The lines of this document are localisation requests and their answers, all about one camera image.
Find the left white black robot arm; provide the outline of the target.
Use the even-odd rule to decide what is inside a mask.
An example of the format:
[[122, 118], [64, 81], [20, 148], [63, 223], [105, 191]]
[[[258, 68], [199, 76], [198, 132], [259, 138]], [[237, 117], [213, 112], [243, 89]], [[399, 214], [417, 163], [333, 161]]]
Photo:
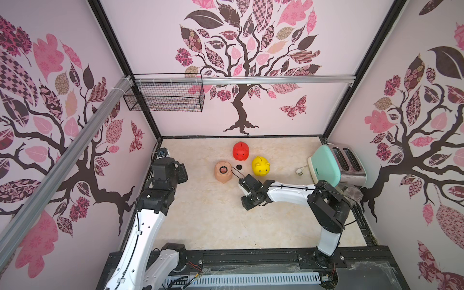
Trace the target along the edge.
[[157, 157], [136, 203], [128, 242], [105, 290], [159, 290], [168, 275], [182, 267], [183, 244], [166, 244], [148, 265], [153, 243], [175, 200], [179, 184], [188, 180], [185, 165], [170, 156]]

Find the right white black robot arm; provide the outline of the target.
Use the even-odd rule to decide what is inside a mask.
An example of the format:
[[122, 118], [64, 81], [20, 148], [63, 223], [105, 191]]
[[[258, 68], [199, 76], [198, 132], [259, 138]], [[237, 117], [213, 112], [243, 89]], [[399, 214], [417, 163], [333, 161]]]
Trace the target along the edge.
[[311, 209], [321, 226], [314, 256], [328, 260], [335, 254], [352, 204], [327, 181], [298, 186], [274, 180], [260, 182], [247, 175], [239, 179], [239, 187], [244, 192], [241, 201], [247, 211], [270, 203], [291, 203]]

